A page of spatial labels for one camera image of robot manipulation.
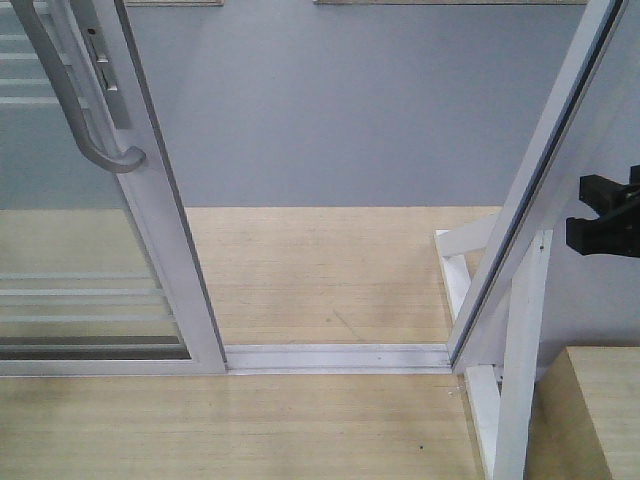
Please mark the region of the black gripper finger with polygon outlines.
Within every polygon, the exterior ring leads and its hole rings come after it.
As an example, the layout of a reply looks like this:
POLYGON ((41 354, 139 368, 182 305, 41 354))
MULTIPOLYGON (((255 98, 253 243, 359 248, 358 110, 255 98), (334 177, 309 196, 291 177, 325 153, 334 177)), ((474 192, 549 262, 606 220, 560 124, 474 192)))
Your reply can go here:
POLYGON ((566 245, 579 254, 639 257, 639 215, 566 219, 566 245))
POLYGON ((620 184, 600 175, 587 175, 580 178, 579 200, 599 215, 608 214, 638 197, 638 173, 631 173, 627 184, 620 184))

